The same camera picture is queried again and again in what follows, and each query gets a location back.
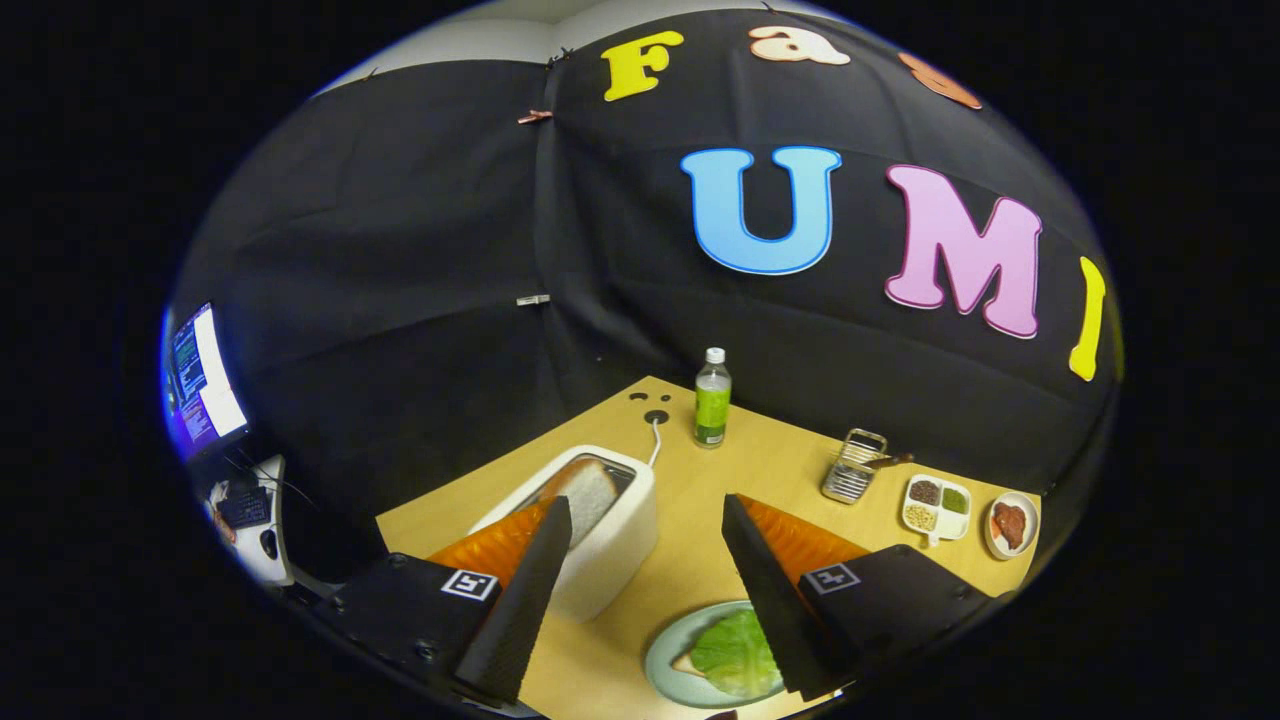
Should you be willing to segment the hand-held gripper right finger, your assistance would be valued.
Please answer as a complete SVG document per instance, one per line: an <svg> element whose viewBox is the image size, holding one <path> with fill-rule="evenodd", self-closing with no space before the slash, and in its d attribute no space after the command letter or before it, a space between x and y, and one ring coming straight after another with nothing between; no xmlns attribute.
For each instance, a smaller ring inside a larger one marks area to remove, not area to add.
<svg viewBox="0 0 1280 720"><path fill-rule="evenodd" d="M993 600L908 544L865 550L746 495L722 534L787 691L804 700L904 673Z"/></svg>

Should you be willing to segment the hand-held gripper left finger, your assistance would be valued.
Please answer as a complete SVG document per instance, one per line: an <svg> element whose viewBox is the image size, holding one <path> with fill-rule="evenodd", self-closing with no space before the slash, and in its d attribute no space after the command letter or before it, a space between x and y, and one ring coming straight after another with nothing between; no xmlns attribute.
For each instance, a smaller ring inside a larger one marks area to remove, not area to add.
<svg viewBox="0 0 1280 720"><path fill-rule="evenodd" d="M430 559L390 553L326 600L325 624L433 694L516 705L572 529L553 496Z"/></svg>

